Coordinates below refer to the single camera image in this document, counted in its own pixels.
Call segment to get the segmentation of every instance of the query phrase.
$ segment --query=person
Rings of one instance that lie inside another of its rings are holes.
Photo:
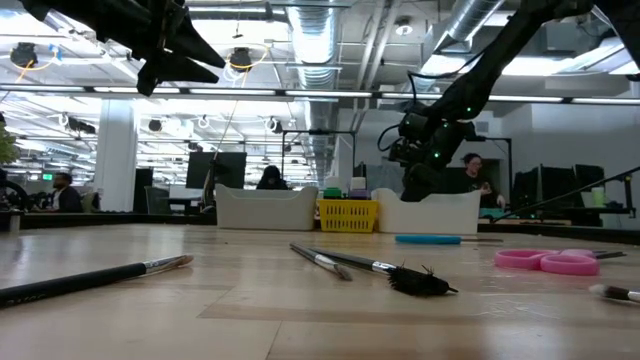
[[[282,179],[280,170],[275,165],[269,165],[264,169],[256,188],[258,190],[289,190],[287,182]]]
[[[71,187],[73,178],[67,173],[57,173],[53,179],[53,205],[38,212],[81,213],[82,200],[78,191]]]
[[[496,205],[504,209],[507,201],[500,195],[488,178],[482,176],[482,157],[476,153],[469,153],[462,158],[465,167],[466,178],[464,179],[467,191],[480,190],[482,197],[480,207],[493,208]]]

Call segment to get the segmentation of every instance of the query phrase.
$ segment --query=scissors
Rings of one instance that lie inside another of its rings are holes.
[[[593,276],[600,273],[599,259],[626,256],[617,251],[591,251],[585,249],[498,251],[494,263],[498,267],[539,270],[562,275]]]

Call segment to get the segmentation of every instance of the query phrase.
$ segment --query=black bristles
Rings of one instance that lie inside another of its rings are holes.
[[[458,292],[450,288],[449,283],[435,277],[433,270],[424,274],[404,267],[389,271],[389,284],[394,290],[411,296],[444,295],[448,291]]]

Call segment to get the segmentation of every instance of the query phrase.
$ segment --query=green plant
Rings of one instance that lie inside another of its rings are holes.
[[[0,164],[10,164],[18,160],[20,153],[13,146],[16,138],[11,136],[4,126],[4,123],[0,123]]]

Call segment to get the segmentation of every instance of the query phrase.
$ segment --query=paintbrush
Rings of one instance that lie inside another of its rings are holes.
[[[191,255],[181,255],[0,289],[0,308],[38,301],[75,291],[108,285],[141,275],[149,275],[174,269],[186,265],[192,260],[193,256]]]
[[[594,295],[598,295],[607,299],[633,301],[640,303],[640,292],[637,291],[631,291],[628,289],[602,284],[591,286],[589,288],[589,291]]]
[[[412,296],[444,295],[447,292],[458,290],[451,288],[449,283],[433,275],[433,270],[425,268],[427,273],[407,269],[404,266],[396,266],[384,262],[362,258],[353,255],[335,253],[327,250],[311,248],[315,252],[328,256],[359,269],[369,270],[389,276],[389,284],[394,290]]]
[[[336,263],[335,261],[329,259],[328,257],[318,254],[317,252],[296,243],[291,243],[289,244],[289,246],[291,246],[291,250],[313,261],[320,267],[338,275],[340,279],[346,280],[346,281],[352,280],[351,274],[344,266]]]

